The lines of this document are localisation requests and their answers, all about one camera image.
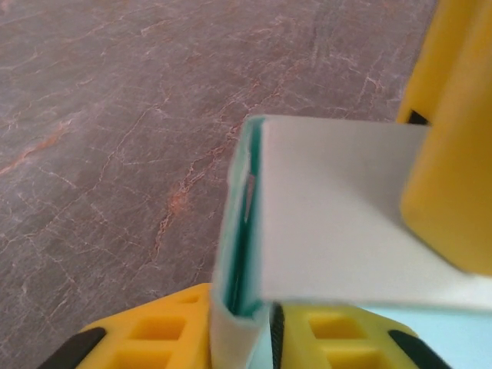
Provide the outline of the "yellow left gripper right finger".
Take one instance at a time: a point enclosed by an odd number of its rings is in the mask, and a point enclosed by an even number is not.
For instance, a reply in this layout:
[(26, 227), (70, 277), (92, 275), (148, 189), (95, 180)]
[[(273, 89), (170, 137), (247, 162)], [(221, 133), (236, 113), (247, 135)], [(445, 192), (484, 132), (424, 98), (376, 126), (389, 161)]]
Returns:
[(276, 303), (271, 345), (274, 368), (450, 366), (409, 327), (347, 305)]

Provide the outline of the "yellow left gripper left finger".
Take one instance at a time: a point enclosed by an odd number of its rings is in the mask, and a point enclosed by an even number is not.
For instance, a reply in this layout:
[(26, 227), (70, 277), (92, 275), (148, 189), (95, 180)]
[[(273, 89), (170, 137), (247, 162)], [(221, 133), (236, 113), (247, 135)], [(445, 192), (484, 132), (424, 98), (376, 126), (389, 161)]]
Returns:
[(102, 318), (66, 340), (47, 368), (210, 368), (209, 283)]

